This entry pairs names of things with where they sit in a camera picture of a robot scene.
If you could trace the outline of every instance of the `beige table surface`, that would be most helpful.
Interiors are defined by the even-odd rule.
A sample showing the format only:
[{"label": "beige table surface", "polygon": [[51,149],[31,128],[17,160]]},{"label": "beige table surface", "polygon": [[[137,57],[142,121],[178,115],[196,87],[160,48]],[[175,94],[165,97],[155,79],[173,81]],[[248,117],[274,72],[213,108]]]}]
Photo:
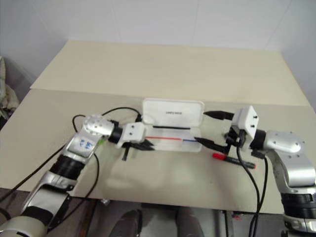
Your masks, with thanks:
[{"label": "beige table surface", "polygon": [[[141,102],[139,97],[31,90],[0,132],[0,187],[12,188],[64,144],[74,133],[71,125],[73,115],[101,113],[118,106],[141,109]],[[205,102],[205,109],[233,112],[242,105]],[[316,117],[311,107],[254,107],[260,118],[260,129],[292,130],[300,134],[306,141],[309,158],[316,164]],[[113,112],[110,116],[122,122],[135,118],[135,114],[129,111]],[[229,126],[229,121],[204,118],[202,135],[221,143],[222,133]],[[121,160],[123,150],[109,143],[100,147],[101,176],[91,197],[238,211],[255,209],[255,192],[244,170],[240,166],[212,159],[209,149],[203,148],[199,153],[131,151],[124,162]],[[263,162],[249,154],[243,154],[243,157],[258,165],[252,174],[259,189],[262,189]],[[31,190],[52,163],[21,189]],[[84,196],[91,187],[95,165],[92,159],[80,176],[73,195]],[[271,166],[262,212],[282,213]]]},{"label": "beige table surface", "polygon": [[[243,103],[254,104],[259,128],[300,134],[316,164],[315,113],[277,52],[69,41],[0,132],[0,187],[12,188],[64,144],[74,133],[73,115],[117,106],[141,109],[144,97],[202,100],[206,110],[231,112]],[[129,111],[111,114],[122,122],[133,121],[134,116]],[[205,118],[201,129],[204,137],[223,142],[229,125]],[[123,150],[108,143],[100,147],[101,176],[91,197],[255,209],[254,189],[243,169],[210,158],[211,150],[131,151],[124,162]],[[258,165],[252,173],[261,189],[262,161],[249,154],[244,159]],[[73,195],[86,194],[95,165],[92,160],[84,169]],[[21,189],[30,191],[46,169]],[[262,212],[282,213],[271,169]]]}]

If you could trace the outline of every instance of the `red marker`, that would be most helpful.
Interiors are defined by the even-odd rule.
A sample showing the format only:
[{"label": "red marker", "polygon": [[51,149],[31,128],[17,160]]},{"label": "red marker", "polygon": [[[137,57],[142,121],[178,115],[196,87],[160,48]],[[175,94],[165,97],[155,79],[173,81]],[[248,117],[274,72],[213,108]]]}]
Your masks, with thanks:
[{"label": "red marker", "polygon": [[[223,161],[227,161],[229,163],[241,165],[241,163],[239,162],[238,159],[235,159],[233,157],[229,157],[229,156],[224,155],[224,154],[220,154],[220,153],[215,153],[214,152],[213,153],[213,158],[220,159],[220,160],[223,160]],[[243,163],[245,164],[246,167],[248,167],[250,169],[255,169],[257,167],[254,163],[251,163],[251,162],[244,161]]]}]

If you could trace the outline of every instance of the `red pen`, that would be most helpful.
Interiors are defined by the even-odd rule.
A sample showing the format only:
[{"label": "red pen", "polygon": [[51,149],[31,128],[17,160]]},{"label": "red pen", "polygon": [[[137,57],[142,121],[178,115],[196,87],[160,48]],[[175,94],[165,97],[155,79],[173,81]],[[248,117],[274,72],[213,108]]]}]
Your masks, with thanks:
[{"label": "red pen", "polygon": [[[224,155],[224,154],[220,154],[220,153],[214,152],[213,153],[213,158],[219,159],[219,160],[223,160],[223,161],[226,161],[226,162],[229,162],[229,163],[241,165],[241,163],[239,162],[238,159],[235,159],[233,157],[229,157],[229,156]],[[243,163],[245,164],[246,167],[248,167],[250,169],[255,169],[257,167],[254,163],[251,163],[251,162],[244,161]]]}]

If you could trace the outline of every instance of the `person's legs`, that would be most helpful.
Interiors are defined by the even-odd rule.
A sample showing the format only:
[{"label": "person's legs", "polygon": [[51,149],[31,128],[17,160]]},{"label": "person's legs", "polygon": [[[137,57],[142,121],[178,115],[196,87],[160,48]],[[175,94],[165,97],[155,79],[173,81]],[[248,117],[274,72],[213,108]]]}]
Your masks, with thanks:
[{"label": "person's legs", "polygon": [[178,237],[204,237],[198,219],[191,208],[180,207],[176,215]]},{"label": "person's legs", "polygon": [[110,237],[137,237],[142,230],[142,222],[141,210],[127,212],[115,224]]}]

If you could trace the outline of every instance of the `white wall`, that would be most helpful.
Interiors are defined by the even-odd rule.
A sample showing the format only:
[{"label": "white wall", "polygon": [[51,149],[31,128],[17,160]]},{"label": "white wall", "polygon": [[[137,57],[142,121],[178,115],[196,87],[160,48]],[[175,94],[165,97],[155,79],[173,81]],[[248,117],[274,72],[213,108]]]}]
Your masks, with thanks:
[{"label": "white wall", "polygon": [[280,50],[316,108],[315,0],[0,0],[20,98],[67,39]]}]

